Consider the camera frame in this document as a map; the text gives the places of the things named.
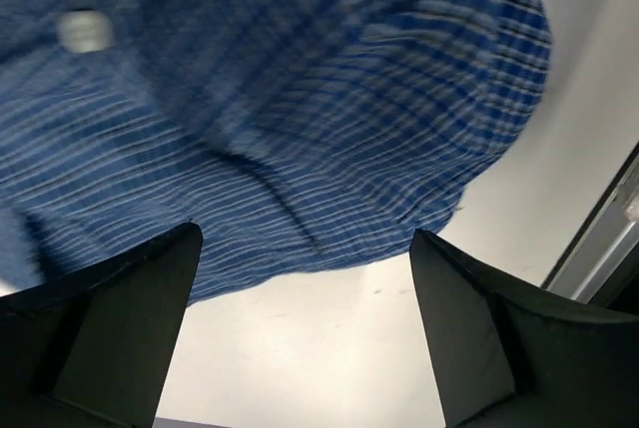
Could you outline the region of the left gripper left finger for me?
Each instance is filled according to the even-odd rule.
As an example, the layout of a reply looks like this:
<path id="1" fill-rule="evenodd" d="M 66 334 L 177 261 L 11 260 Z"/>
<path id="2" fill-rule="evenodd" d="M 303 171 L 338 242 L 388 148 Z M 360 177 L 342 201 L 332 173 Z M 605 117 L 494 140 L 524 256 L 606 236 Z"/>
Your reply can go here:
<path id="1" fill-rule="evenodd" d="M 2 426 L 152 426 L 202 244 L 183 223 L 2 297 Z"/>

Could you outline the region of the blue plaid long sleeve shirt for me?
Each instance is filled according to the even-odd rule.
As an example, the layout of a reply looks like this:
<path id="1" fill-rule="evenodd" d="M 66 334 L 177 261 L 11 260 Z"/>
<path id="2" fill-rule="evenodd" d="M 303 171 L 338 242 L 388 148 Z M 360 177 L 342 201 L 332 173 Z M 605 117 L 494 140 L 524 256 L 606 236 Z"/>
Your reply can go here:
<path id="1" fill-rule="evenodd" d="M 438 232 L 545 89 L 541 0 L 1 0 L 1 277 L 181 223 L 200 301 Z"/>

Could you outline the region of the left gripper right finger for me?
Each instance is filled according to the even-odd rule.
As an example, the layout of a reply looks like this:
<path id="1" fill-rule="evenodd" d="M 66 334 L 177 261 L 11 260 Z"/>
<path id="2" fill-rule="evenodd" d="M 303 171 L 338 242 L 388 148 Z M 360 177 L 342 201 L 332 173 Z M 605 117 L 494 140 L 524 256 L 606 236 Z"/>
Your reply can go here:
<path id="1" fill-rule="evenodd" d="M 638 318 L 573 301 L 419 230 L 415 294 L 449 427 L 634 427 Z"/>

